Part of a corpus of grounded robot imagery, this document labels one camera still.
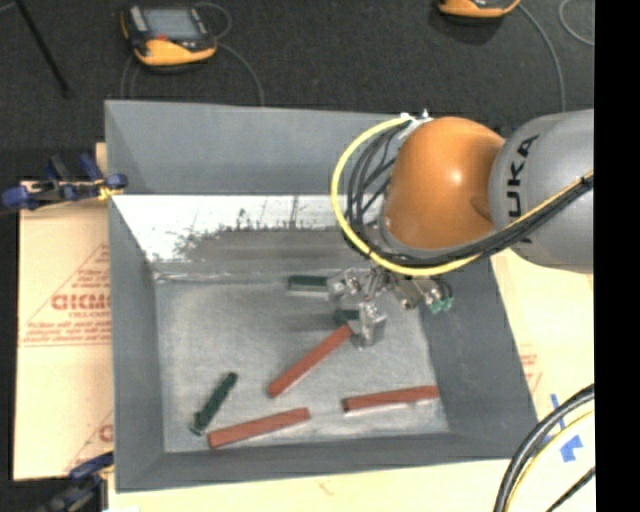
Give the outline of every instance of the yellow cable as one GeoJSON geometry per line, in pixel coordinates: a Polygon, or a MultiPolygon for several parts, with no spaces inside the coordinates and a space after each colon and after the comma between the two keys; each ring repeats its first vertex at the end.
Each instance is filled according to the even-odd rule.
{"type": "MultiPolygon", "coordinates": [[[[383,121],[382,123],[379,123],[379,124],[377,124],[375,126],[372,126],[371,128],[369,128],[365,132],[361,133],[358,137],[356,137],[356,139],[347,147],[347,149],[344,151],[344,153],[342,153],[342,155],[338,159],[338,163],[336,164],[336,167],[335,167],[335,169],[333,171],[333,177],[332,177],[332,180],[331,180],[331,187],[330,187],[331,205],[333,206],[333,212],[334,212],[334,214],[336,216],[336,219],[338,220],[338,224],[340,225],[340,228],[342,229],[344,234],[347,236],[347,238],[349,238],[349,240],[360,251],[362,251],[364,254],[366,254],[369,258],[371,258],[372,261],[374,261],[375,263],[377,263],[381,267],[386,268],[387,270],[390,270],[391,272],[395,272],[397,274],[404,274],[404,275],[414,276],[414,277],[424,277],[424,276],[434,276],[434,275],[438,275],[438,274],[444,274],[445,272],[450,272],[452,270],[456,270],[456,269],[458,269],[460,267],[463,267],[464,265],[467,265],[468,263],[471,263],[472,261],[474,261],[477,258],[479,258],[481,256],[481,254],[478,253],[476,255],[469,256],[467,258],[461,258],[459,260],[455,260],[455,261],[452,261],[450,263],[445,263],[443,265],[438,265],[438,266],[434,266],[434,267],[430,267],[430,268],[414,268],[414,267],[406,267],[406,266],[403,266],[403,265],[398,265],[396,263],[393,263],[393,262],[385,259],[384,257],[379,255],[378,253],[374,252],[373,249],[371,249],[371,247],[369,247],[366,244],[366,242],[364,242],[356,234],[356,232],[351,228],[351,226],[349,225],[349,222],[347,221],[347,219],[345,218],[344,214],[342,213],[342,208],[340,207],[340,199],[338,197],[339,186],[340,186],[340,178],[342,177],[342,174],[344,172],[344,168],[345,168],[347,162],[349,161],[349,159],[351,158],[351,156],[353,155],[353,153],[355,153],[355,151],[362,144],[364,144],[367,140],[369,140],[370,138],[374,137],[378,133],[381,133],[381,132],[383,132],[385,130],[393,128],[394,126],[398,126],[398,125],[400,125],[402,123],[406,123],[406,122],[407,122],[406,118],[403,118],[403,117],[396,117],[396,118],[393,118],[393,119],[389,119],[389,120],[383,121]]],[[[529,212],[527,212],[525,215],[520,217],[518,220],[516,220],[515,222],[513,222],[509,226],[507,226],[507,228],[510,228],[511,226],[514,226],[516,224],[520,224],[520,223],[526,221],[532,215],[534,215],[535,213],[540,211],[542,208],[544,208],[548,203],[550,203],[551,201],[553,201],[557,197],[565,194],[567,191],[571,190],[573,187],[579,185],[582,182],[583,179],[589,178],[592,174],[593,174],[593,170],[589,171],[584,177],[582,177],[581,179],[577,180],[575,183],[572,183],[571,185],[565,187],[562,191],[558,192],[557,194],[555,194],[554,196],[550,197],[546,201],[542,202],[541,204],[539,204],[535,208],[531,209],[529,212]]]]}
{"type": "Polygon", "coordinates": [[[557,449],[558,444],[560,444],[560,441],[564,441],[566,439],[567,432],[573,433],[573,430],[572,430],[573,428],[580,425],[581,423],[584,423],[589,417],[593,416],[594,413],[595,413],[595,409],[591,409],[590,411],[585,412],[584,414],[582,414],[581,416],[573,420],[565,428],[563,428],[556,436],[554,436],[551,440],[549,440],[542,447],[542,449],[529,461],[529,463],[525,466],[524,470],[522,471],[522,474],[520,475],[518,480],[516,480],[516,483],[513,486],[513,490],[511,491],[511,497],[509,498],[509,501],[507,502],[507,505],[504,509],[505,512],[509,512],[511,505],[516,501],[515,498],[518,491],[522,487],[522,482],[524,482],[527,475],[531,473],[531,471],[540,463],[540,460],[544,458],[544,455],[557,449]]]}

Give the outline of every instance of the black wire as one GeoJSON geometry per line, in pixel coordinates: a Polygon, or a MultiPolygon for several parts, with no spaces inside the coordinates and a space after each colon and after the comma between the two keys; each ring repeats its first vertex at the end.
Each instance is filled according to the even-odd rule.
{"type": "Polygon", "coordinates": [[[565,501],[571,498],[575,493],[577,493],[580,489],[582,489],[589,481],[596,475],[596,467],[593,466],[589,471],[587,471],[582,478],[578,480],[575,484],[567,490],[562,496],[560,496],[554,503],[551,505],[546,512],[553,512],[560,505],[562,505],[565,501]]]}
{"type": "Polygon", "coordinates": [[[541,420],[520,444],[500,483],[493,512],[504,512],[513,488],[522,473],[527,461],[537,449],[539,443],[567,414],[595,398],[595,384],[578,391],[575,395],[562,403],[558,408],[541,420]]]}
{"type": "MultiPolygon", "coordinates": [[[[367,146],[367,148],[362,152],[356,164],[354,165],[347,186],[347,209],[345,212],[345,218],[350,223],[353,230],[360,236],[363,242],[365,242],[372,249],[373,247],[371,241],[366,236],[366,230],[362,220],[362,216],[365,211],[362,206],[362,198],[366,193],[366,188],[390,167],[389,162],[384,161],[384,159],[386,158],[388,147],[393,137],[395,137],[402,129],[404,129],[405,126],[406,124],[403,123],[398,127],[395,127],[378,135],[369,144],[369,146],[367,146]],[[383,159],[379,162],[376,169],[372,171],[367,177],[368,168],[371,165],[376,152],[378,152],[381,147],[385,148],[383,159]]],[[[465,244],[463,247],[455,251],[449,251],[438,256],[430,256],[424,258],[399,253],[397,251],[388,251],[378,247],[376,247],[376,252],[381,257],[393,263],[416,268],[440,266],[452,261],[465,259],[472,256],[475,256],[477,259],[486,258],[526,238],[529,234],[539,229],[542,225],[544,225],[544,223],[548,222],[553,216],[566,208],[573,201],[581,197],[589,190],[592,190],[593,185],[594,176],[591,175],[590,177],[583,179],[580,184],[578,184],[567,193],[562,194],[558,198],[551,201],[544,208],[532,215],[527,220],[509,226],[499,231],[498,233],[484,237],[477,242],[465,244]]]]}

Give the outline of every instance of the cable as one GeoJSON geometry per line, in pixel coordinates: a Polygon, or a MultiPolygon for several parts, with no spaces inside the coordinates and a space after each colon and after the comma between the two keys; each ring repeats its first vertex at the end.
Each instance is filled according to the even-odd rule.
{"type": "Polygon", "coordinates": [[[16,3],[15,2],[9,2],[6,5],[3,5],[2,7],[0,7],[0,13],[3,13],[4,11],[8,11],[9,9],[11,9],[12,7],[15,7],[16,3]]]}
{"type": "Polygon", "coordinates": [[[556,51],[554,50],[553,45],[551,44],[551,41],[547,37],[546,32],[542,28],[542,25],[540,25],[540,23],[537,22],[537,20],[524,7],[524,5],[522,5],[522,3],[518,4],[518,9],[520,9],[524,13],[524,15],[529,19],[529,21],[533,24],[533,26],[536,28],[538,33],[542,36],[542,39],[544,40],[545,44],[547,45],[547,48],[549,49],[549,52],[551,53],[551,58],[553,59],[553,65],[555,66],[556,73],[558,75],[558,84],[560,86],[560,111],[564,112],[567,108],[566,99],[565,99],[565,90],[564,90],[564,77],[562,76],[562,68],[560,67],[560,60],[558,59],[558,55],[556,54],[556,51]]]}
{"type": "Polygon", "coordinates": [[[513,488],[520,477],[520,473],[544,437],[567,414],[591,400],[594,400],[594,398],[595,384],[591,384],[578,391],[575,395],[562,403],[558,408],[542,419],[529,433],[529,435],[527,435],[511,458],[511,462],[509,463],[509,466],[502,478],[493,512],[505,512],[513,488]]]}
{"type": "Polygon", "coordinates": [[[560,496],[554,503],[551,505],[546,512],[553,512],[560,505],[562,505],[565,501],[571,498],[575,493],[577,493],[580,489],[582,489],[585,485],[589,483],[589,481],[596,476],[596,467],[593,466],[589,471],[587,471],[580,480],[578,480],[575,484],[571,486],[571,488],[565,492],[562,496],[560,496]]]}
{"type": "Polygon", "coordinates": [[[258,90],[258,104],[261,107],[264,107],[265,105],[264,90],[262,89],[262,84],[260,83],[260,79],[258,78],[258,75],[254,71],[254,69],[251,67],[251,65],[245,60],[245,58],[242,55],[240,55],[237,51],[235,51],[230,46],[223,43],[218,43],[218,46],[228,51],[231,55],[233,55],[236,59],[238,59],[242,64],[244,64],[244,67],[247,69],[247,71],[249,71],[249,74],[251,75],[254,83],[256,84],[256,89],[258,90]]]}
{"type": "MultiPolygon", "coordinates": [[[[362,156],[358,159],[356,163],[353,173],[366,172],[366,169],[363,171],[361,169],[362,165],[369,165],[372,155],[368,155],[368,153],[373,150],[374,152],[380,146],[381,142],[384,140],[384,137],[387,135],[378,136],[374,139],[369,147],[367,147],[362,156]]],[[[353,204],[352,194],[357,194],[358,196],[364,195],[364,190],[359,189],[356,192],[353,192],[352,183],[355,182],[355,176],[352,175],[351,180],[349,182],[348,187],[348,195],[347,195],[347,211],[346,218],[350,220],[351,226],[354,231],[358,233],[358,235],[363,239],[365,243],[367,243],[365,236],[365,228],[361,222],[361,218],[358,218],[358,215],[353,215],[351,212],[351,205],[353,204]]],[[[534,231],[543,225],[546,221],[552,218],[555,214],[557,214],[561,209],[566,207],[572,201],[577,199],[580,195],[582,195],[587,190],[593,188],[593,172],[590,171],[585,175],[581,180],[578,180],[575,184],[568,186],[565,190],[556,194],[555,196],[549,198],[543,204],[536,207],[534,210],[527,213],[526,216],[521,217],[517,222],[514,222],[507,226],[505,229],[496,233],[495,235],[485,237],[481,239],[479,242],[467,244],[463,248],[447,252],[441,256],[430,257],[430,258],[416,258],[414,256],[399,254],[398,252],[386,252],[384,250],[379,250],[378,255],[382,256],[386,259],[389,259],[392,262],[399,264],[406,264],[410,262],[413,266],[437,266],[444,263],[449,263],[452,260],[464,258],[468,256],[475,256],[477,253],[480,253],[480,256],[486,257],[498,252],[507,246],[519,241],[523,237],[527,236],[529,233],[534,231]]]]}
{"type": "Polygon", "coordinates": [[[222,39],[233,28],[233,18],[231,17],[231,14],[229,14],[229,11],[227,11],[221,5],[214,4],[213,2],[198,2],[197,4],[195,4],[195,7],[209,7],[224,14],[225,18],[227,19],[227,25],[225,26],[224,30],[222,30],[222,32],[220,32],[219,34],[215,34],[213,36],[216,39],[222,39]]]}
{"type": "MultiPolygon", "coordinates": [[[[490,256],[528,236],[532,231],[538,229],[567,205],[593,188],[594,172],[591,170],[579,180],[571,183],[535,208],[532,208],[518,220],[512,222],[494,235],[485,237],[478,242],[467,244],[461,249],[438,256],[417,258],[397,252],[384,251],[379,247],[374,248],[366,239],[365,228],[360,215],[362,212],[360,206],[364,190],[355,190],[355,185],[359,181],[363,182],[364,178],[359,173],[366,172],[366,167],[371,164],[375,152],[382,146],[386,147],[386,144],[390,142],[389,137],[397,134],[409,122],[410,121],[403,117],[393,118],[375,125],[360,134],[340,156],[330,184],[330,196],[334,214],[348,241],[365,257],[392,272],[409,276],[434,276],[460,268],[481,257],[490,256]],[[373,141],[363,151],[352,171],[347,186],[347,209],[343,214],[338,197],[342,174],[351,156],[362,144],[370,139],[373,139],[373,141]],[[353,213],[354,194],[358,196],[355,202],[359,211],[357,210],[356,214],[353,213]]],[[[383,167],[384,163],[381,162],[378,165],[378,169],[383,167]]]]}
{"type": "Polygon", "coordinates": [[[571,2],[571,0],[562,0],[562,2],[560,2],[560,5],[558,6],[558,17],[560,18],[560,24],[562,25],[562,28],[564,28],[572,37],[574,37],[575,39],[577,39],[578,41],[580,41],[581,43],[584,43],[588,46],[595,46],[595,40],[591,40],[591,39],[587,39],[586,37],[582,37],[580,34],[578,34],[575,30],[573,30],[569,24],[567,23],[567,21],[564,18],[564,8],[566,7],[566,5],[571,2]]]}
{"type": "Polygon", "coordinates": [[[507,500],[507,506],[505,508],[506,511],[511,510],[511,505],[512,503],[515,503],[516,501],[515,498],[520,488],[522,487],[523,482],[527,479],[527,476],[529,476],[530,473],[538,466],[538,464],[544,458],[544,456],[549,452],[557,451],[558,446],[559,445],[562,446],[562,444],[564,444],[567,434],[572,433],[573,428],[584,423],[591,416],[593,416],[594,412],[595,411],[592,409],[582,414],[577,419],[573,420],[565,428],[563,428],[561,432],[559,432],[556,436],[554,436],[550,441],[546,442],[542,447],[542,449],[538,451],[538,453],[536,453],[536,455],[534,455],[530,459],[529,463],[523,469],[522,473],[520,474],[516,483],[513,486],[513,490],[511,491],[511,496],[507,500]]]}

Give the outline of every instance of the cardboard sheet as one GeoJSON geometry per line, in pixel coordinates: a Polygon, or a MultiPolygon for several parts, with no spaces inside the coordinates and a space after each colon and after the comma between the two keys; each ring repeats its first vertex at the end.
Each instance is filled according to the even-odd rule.
{"type": "Polygon", "coordinates": [[[91,200],[21,214],[16,480],[113,446],[106,213],[91,200]]]}

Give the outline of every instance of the orange device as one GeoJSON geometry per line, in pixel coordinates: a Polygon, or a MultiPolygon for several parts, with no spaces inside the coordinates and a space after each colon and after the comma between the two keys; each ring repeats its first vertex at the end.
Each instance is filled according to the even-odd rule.
{"type": "Polygon", "coordinates": [[[136,58],[157,70],[202,63],[216,52],[216,38],[194,7],[133,5],[121,12],[120,25],[136,58]]]}
{"type": "Polygon", "coordinates": [[[513,11],[520,0],[438,0],[443,14],[462,18],[495,19],[513,11]]]}

